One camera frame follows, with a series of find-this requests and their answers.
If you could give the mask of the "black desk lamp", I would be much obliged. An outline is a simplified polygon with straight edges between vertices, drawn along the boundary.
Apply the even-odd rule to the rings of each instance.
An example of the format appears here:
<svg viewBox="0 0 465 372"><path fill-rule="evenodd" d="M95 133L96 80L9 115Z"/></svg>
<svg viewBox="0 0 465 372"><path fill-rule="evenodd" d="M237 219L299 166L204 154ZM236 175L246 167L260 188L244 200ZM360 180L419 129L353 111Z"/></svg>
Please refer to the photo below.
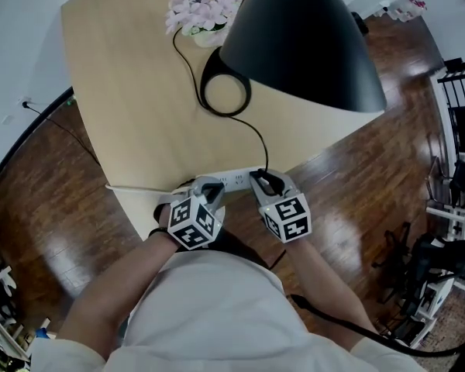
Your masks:
<svg viewBox="0 0 465 372"><path fill-rule="evenodd" d="M199 98L220 75L237 79L252 96L251 82L349 112L387 106L364 37L368 28L343 0L243 0L224 44L210 55Z"/></svg>

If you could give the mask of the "white metal frame cart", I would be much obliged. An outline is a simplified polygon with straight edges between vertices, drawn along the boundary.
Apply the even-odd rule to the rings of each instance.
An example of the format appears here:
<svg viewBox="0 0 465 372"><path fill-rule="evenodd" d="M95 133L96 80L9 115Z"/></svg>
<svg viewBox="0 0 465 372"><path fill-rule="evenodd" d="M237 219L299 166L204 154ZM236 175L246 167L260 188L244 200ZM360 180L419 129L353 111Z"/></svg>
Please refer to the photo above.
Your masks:
<svg viewBox="0 0 465 372"><path fill-rule="evenodd" d="M443 210L427 207L426 212L449 222L446 239L453 241L465 239L465 208L452 208L446 206Z"/></svg>

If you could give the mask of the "black metal railing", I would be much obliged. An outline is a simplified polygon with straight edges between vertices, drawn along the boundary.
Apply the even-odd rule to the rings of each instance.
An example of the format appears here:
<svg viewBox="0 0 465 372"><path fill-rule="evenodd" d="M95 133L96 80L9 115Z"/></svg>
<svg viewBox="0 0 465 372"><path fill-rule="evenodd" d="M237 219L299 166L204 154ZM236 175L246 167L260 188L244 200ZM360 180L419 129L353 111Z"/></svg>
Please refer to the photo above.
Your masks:
<svg viewBox="0 0 465 372"><path fill-rule="evenodd" d="M438 84L446 97L456 158L465 161L465 62L456 58L445 64L446 73Z"/></svg>

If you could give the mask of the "person's white shirt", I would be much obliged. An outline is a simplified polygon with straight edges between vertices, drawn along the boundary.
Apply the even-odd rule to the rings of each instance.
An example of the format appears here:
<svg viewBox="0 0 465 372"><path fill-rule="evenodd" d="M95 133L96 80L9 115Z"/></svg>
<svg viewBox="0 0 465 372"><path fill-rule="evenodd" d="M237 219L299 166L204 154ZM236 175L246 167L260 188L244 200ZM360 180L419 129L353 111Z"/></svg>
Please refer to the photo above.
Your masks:
<svg viewBox="0 0 465 372"><path fill-rule="evenodd" d="M40 339L31 372L425 372L372 340L352 350L310 333L281 281L215 251L176 253L133 311L108 359Z"/></svg>

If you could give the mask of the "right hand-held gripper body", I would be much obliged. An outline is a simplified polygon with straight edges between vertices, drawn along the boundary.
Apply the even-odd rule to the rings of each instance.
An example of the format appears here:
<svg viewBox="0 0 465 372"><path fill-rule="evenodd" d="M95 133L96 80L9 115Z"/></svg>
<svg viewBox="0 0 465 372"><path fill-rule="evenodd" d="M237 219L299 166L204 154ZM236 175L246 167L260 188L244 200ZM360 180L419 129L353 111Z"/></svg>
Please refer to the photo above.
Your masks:
<svg viewBox="0 0 465 372"><path fill-rule="evenodd" d="M286 244L312 233L312 217L305 194L284 175L284 195L275 195L273 204L258 207L258 211L265 226Z"/></svg>

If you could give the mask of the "pink flowers in white pot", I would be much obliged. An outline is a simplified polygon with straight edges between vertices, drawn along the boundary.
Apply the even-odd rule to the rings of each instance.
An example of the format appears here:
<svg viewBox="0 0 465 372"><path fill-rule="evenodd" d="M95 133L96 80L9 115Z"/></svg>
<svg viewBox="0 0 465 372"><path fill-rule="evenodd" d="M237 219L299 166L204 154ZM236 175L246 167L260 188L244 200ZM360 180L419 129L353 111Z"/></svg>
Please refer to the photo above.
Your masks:
<svg viewBox="0 0 465 372"><path fill-rule="evenodd" d="M243 0L170 0L166 33L190 37L202 48L220 47Z"/></svg>

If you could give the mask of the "black office chair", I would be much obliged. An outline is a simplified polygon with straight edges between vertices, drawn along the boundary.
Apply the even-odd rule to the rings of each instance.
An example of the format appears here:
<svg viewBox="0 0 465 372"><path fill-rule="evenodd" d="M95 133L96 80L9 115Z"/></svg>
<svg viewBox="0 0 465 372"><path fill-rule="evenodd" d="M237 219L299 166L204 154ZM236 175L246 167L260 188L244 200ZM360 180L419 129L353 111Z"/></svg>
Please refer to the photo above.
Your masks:
<svg viewBox="0 0 465 372"><path fill-rule="evenodd" d="M373 268L381 269L382 296L385 304L392 298L401 299L400 315L412 316L425 298L429 284L439 284L451 278L465 278L465 239L447 241L430 232L408 245L411 224L404 222L401 236L386 231L387 256L374 261Z"/></svg>

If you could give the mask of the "person's left forearm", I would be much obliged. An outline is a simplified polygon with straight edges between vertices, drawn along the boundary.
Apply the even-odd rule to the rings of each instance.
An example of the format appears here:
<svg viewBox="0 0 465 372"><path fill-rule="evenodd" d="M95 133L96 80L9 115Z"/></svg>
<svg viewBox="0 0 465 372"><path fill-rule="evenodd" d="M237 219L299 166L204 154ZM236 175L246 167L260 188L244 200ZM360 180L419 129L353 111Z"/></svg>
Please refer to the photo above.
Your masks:
<svg viewBox="0 0 465 372"><path fill-rule="evenodd" d="M117 260L81 292L57 338L85 345L108 359L120 326L177 249L168 234L156 232Z"/></svg>

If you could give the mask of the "cluttered storage shelf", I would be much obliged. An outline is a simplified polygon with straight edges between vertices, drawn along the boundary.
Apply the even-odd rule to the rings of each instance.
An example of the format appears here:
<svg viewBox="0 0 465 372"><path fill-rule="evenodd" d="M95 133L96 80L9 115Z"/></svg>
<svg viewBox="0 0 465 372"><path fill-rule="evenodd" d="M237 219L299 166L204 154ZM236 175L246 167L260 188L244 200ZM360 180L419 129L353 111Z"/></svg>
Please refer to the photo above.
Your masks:
<svg viewBox="0 0 465 372"><path fill-rule="evenodd" d="M0 270L0 284L5 290L7 299L10 299L12 292L9 288L16 289L16 283L10 276L12 268L7 266ZM26 351L18 344L16 338L13 337L7 327L0 320L0 347L1 350L9 357L17 360L21 360L24 363L29 363L29 356Z"/></svg>

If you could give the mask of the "pink orchid plant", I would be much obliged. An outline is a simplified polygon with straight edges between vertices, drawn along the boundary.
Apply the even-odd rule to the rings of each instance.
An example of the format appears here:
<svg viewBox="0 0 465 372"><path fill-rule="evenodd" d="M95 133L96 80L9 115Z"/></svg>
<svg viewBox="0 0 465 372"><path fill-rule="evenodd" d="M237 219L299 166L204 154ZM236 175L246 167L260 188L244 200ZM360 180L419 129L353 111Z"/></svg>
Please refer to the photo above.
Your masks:
<svg viewBox="0 0 465 372"><path fill-rule="evenodd" d="M385 0L381 2L381 8L374 16L387 14L393 20L408 22L422 16L426 10L426 3L422 0Z"/></svg>

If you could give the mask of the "white power strip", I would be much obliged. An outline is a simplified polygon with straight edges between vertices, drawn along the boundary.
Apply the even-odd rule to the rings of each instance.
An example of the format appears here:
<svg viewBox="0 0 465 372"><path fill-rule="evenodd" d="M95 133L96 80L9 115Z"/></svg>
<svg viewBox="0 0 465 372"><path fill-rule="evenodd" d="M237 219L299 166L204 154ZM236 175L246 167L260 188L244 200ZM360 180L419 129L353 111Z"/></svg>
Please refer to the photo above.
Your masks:
<svg viewBox="0 0 465 372"><path fill-rule="evenodd" d="M260 168L261 166L244 167L235 170L200 174L198 177L206 176L220 180L224 184L226 193L231 193L250 189L250 172L257 171Z"/></svg>

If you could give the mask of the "person's right forearm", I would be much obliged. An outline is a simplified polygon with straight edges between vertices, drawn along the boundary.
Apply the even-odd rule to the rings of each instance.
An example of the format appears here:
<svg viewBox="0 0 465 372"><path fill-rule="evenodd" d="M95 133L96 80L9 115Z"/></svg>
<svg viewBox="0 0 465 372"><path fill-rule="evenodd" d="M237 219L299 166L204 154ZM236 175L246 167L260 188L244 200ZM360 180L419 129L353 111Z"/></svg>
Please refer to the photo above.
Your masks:
<svg viewBox="0 0 465 372"><path fill-rule="evenodd" d="M304 296L313 307L334 318L376 331L360 299L312 243L298 239L288 243L285 249Z"/></svg>

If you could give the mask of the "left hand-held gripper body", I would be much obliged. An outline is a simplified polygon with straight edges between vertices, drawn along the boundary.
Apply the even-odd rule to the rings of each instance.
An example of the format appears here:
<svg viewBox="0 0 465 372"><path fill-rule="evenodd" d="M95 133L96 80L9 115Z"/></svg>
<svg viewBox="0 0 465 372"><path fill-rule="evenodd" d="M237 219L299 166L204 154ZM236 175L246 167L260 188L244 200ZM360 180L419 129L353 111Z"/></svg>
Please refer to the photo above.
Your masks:
<svg viewBox="0 0 465 372"><path fill-rule="evenodd" d="M226 208L221 205L215 212L206 207L204 195L195 194L195 178L191 183L172 193L163 193L157 205L170 206L165 228L186 250L195 250L213 243L221 229Z"/></svg>

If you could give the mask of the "light wooden table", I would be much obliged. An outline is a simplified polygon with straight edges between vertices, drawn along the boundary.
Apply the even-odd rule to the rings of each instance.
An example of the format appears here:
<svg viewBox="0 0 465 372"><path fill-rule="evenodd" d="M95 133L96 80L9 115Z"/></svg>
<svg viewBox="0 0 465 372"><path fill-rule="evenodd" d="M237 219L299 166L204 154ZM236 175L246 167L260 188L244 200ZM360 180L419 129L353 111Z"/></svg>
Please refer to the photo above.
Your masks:
<svg viewBox="0 0 465 372"><path fill-rule="evenodd" d="M166 33L169 0L70 0L61 17L77 104L105 176L142 239L158 191L200 174L268 165L290 169L375 119L253 83L238 120L197 102L209 56Z"/></svg>

